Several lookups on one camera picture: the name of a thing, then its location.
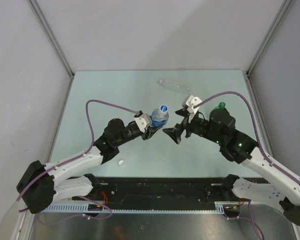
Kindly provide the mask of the green bottle cap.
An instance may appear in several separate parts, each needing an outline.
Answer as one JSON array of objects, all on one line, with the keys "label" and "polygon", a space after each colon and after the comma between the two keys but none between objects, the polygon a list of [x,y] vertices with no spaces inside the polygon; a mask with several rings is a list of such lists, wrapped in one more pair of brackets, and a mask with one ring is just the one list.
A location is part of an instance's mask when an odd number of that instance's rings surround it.
[{"label": "green bottle cap", "polygon": [[224,102],[220,102],[219,105],[218,105],[218,107],[220,109],[224,109],[226,107],[226,104]]}]

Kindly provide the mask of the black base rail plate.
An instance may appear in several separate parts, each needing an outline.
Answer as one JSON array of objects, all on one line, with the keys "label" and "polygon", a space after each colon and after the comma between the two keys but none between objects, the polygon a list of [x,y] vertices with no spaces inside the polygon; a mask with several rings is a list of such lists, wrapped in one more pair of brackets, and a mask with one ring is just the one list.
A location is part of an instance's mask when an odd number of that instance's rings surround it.
[{"label": "black base rail plate", "polygon": [[97,177],[97,189],[86,194],[108,207],[211,206],[215,202],[239,205],[225,178]]}]

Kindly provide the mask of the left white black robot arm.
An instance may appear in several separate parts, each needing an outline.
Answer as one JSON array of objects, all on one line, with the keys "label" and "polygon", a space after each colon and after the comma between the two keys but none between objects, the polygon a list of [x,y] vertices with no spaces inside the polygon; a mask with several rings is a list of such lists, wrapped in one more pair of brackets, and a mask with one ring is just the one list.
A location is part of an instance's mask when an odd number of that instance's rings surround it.
[{"label": "left white black robot arm", "polygon": [[110,120],[103,134],[86,150],[70,159],[43,164],[36,160],[25,170],[16,190],[32,214],[45,210],[51,203],[72,197],[95,200],[100,196],[101,184],[91,173],[76,174],[100,166],[119,154],[119,146],[138,137],[150,139],[159,126],[146,123],[142,117],[125,125],[119,118]]}]

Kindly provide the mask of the white bottle cap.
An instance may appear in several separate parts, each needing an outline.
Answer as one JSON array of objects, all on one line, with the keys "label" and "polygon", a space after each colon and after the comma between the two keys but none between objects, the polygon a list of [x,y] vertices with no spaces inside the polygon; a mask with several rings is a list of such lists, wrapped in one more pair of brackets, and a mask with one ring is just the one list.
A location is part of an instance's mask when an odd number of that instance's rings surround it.
[{"label": "white bottle cap", "polygon": [[119,165],[120,167],[123,167],[123,166],[125,165],[125,161],[124,161],[124,160],[120,160],[120,161],[118,162],[118,165]]},{"label": "white bottle cap", "polygon": [[163,104],[159,107],[158,112],[161,113],[162,115],[165,115],[168,113],[168,107]]}]

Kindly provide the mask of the clear bottle with blue label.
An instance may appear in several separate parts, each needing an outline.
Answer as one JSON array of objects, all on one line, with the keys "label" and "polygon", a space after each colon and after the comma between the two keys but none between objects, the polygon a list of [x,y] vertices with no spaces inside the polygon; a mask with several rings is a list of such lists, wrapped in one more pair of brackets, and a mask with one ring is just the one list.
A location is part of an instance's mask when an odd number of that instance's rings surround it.
[{"label": "clear bottle with blue label", "polygon": [[169,113],[167,112],[167,114],[163,115],[160,112],[158,112],[159,107],[154,109],[150,118],[152,120],[152,127],[160,127],[160,126],[164,126],[169,119]]}]

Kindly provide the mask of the clear unlabelled plastic bottle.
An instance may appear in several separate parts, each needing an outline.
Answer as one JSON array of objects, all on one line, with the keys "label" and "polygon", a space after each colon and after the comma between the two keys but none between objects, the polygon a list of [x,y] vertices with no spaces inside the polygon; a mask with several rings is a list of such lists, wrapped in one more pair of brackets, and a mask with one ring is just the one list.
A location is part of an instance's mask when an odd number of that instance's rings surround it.
[{"label": "clear unlabelled plastic bottle", "polygon": [[160,78],[157,84],[166,90],[180,93],[183,95],[190,95],[192,93],[192,85],[190,83],[174,79],[174,78]]}]

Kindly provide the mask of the right aluminium frame post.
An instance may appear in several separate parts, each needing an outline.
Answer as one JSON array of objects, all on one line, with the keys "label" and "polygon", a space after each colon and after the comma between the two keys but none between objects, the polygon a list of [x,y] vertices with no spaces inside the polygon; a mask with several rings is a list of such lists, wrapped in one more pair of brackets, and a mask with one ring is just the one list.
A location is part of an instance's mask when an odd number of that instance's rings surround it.
[{"label": "right aluminium frame post", "polygon": [[267,30],[256,54],[254,55],[251,63],[249,64],[246,75],[250,77],[257,67],[259,61],[262,59],[264,53],[266,52],[267,48],[271,44],[273,38],[275,37],[275,34],[279,30],[281,24],[283,23],[284,19],[286,18],[286,15],[290,11],[290,8],[294,4],[294,0],[284,0],[281,4],[277,14],[275,15],[269,29]]}]

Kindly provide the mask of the aluminium frame post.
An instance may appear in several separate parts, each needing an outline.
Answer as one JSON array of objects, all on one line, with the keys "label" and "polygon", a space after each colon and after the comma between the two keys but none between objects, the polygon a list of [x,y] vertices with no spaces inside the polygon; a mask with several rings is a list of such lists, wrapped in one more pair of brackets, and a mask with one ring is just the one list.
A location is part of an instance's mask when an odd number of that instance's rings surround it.
[{"label": "aluminium frame post", "polygon": [[251,63],[249,64],[246,75],[250,77],[257,67],[259,61],[262,59],[264,53],[266,52],[267,48],[271,44],[273,38],[275,37],[275,34],[279,30],[281,24],[283,23],[284,19],[286,18],[286,15],[290,11],[290,8],[294,4],[294,0],[284,0],[281,4],[277,14],[275,15],[269,29],[267,30],[256,54],[254,55]]},{"label": "aluminium frame post", "polygon": [[40,27],[42,28],[44,34],[46,35],[49,43],[51,44],[52,49],[54,50],[56,56],[58,57],[59,61],[61,62],[61,65],[69,75],[69,77],[72,79],[75,73],[73,72],[60,44],[58,43],[58,40],[55,36],[55,34],[52,31],[52,28],[50,24],[48,23],[44,12],[42,11],[40,5],[38,4],[37,0],[27,0],[27,3],[29,4],[31,10],[33,11]]}]

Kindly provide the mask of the green plastic bottle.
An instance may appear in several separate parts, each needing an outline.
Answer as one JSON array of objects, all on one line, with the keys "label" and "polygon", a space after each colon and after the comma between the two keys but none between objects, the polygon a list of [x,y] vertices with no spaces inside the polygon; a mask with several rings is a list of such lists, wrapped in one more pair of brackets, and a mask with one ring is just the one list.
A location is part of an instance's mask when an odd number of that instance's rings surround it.
[{"label": "green plastic bottle", "polygon": [[215,106],[213,109],[220,110],[220,109],[225,109],[225,108],[226,108],[226,103],[222,101],[217,106]]}]

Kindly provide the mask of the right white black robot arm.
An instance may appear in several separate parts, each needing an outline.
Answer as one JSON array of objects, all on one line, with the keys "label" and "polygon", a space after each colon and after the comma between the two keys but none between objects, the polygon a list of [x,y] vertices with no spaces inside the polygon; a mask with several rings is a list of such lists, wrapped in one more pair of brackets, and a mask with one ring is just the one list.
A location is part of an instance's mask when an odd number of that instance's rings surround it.
[{"label": "right white black robot arm", "polygon": [[209,119],[190,114],[185,109],[176,113],[183,116],[180,124],[165,128],[175,143],[181,142],[192,134],[219,145],[220,153],[230,162],[235,162],[254,171],[268,183],[258,185],[241,177],[229,175],[227,183],[220,188],[221,196],[232,201],[235,197],[253,200],[281,213],[292,223],[300,227],[300,176],[286,168],[263,150],[260,144],[235,127],[236,120],[224,109],[214,109]]}]

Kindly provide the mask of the left aluminium frame post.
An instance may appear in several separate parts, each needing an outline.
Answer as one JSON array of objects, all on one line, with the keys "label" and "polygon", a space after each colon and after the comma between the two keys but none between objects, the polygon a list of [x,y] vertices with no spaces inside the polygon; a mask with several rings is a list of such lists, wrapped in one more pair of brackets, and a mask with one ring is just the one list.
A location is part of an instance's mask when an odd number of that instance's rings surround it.
[{"label": "left aluminium frame post", "polygon": [[60,44],[58,43],[58,40],[55,36],[55,34],[52,31],[52,28],[50,24],[48,23],[44,12],[42,11],[40,5],[38,4],[37,0],[27,0],[27,3],[29,4],[31,10],[33,11],[40,27],[42,28],[44,34],[46,35],[49,43],[51,44],[52,49],[54,50],[56,56],[58,57],[59,61],[61,62],[61,65],[69,75],[69,77],[72,79],[75,73],[73,72]]}]

